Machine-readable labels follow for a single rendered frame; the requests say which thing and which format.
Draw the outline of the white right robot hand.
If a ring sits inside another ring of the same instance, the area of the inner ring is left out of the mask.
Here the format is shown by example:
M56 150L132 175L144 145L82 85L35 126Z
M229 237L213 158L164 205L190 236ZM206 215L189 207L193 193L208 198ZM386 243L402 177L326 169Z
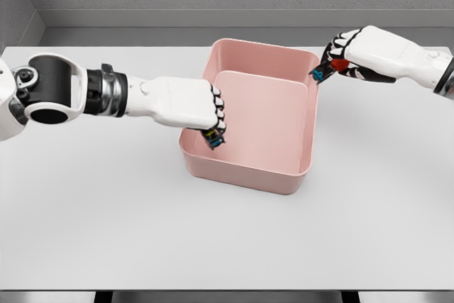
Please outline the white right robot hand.
M348 69L336 72L367 82L394 83L402 76L398 59L413 42L376 26L339 33L326 46L321 61L345 59Z

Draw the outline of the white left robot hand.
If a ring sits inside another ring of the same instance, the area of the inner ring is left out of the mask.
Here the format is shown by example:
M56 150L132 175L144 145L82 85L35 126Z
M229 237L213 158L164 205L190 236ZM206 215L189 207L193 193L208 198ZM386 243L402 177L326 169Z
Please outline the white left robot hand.
M160 77L153 81L153 118L165 126L226 129L221 91L205 79Z

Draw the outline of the industrial switch red button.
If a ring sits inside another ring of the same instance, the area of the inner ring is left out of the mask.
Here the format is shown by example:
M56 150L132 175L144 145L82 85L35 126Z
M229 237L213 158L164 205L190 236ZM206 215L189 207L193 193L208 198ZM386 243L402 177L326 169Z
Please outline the industrial switch red button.
M309 75L317 84L320 84L334 73L348 69L349 64L350 62L345 59L324 60L310 71Z

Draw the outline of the black industrial switch yellow blue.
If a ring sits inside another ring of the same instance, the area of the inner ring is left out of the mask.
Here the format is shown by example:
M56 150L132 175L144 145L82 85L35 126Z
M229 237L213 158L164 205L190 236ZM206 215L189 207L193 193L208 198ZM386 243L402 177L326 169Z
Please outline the black industrial switch yellow blue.
M226 142L223 136L225 131L224 128L210 128L201 130L201 135L210 149L214 150Z

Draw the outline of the pink plastic basket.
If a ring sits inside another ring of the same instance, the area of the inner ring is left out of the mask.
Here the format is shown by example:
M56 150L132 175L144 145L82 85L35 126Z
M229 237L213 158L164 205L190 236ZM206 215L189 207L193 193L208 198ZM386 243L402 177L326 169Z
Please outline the pink plastic basket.
M221 90L225 143L211 150L184 129L179 145L195 177L292 194L311 167L319 88L306 49L220 39L202 77Z

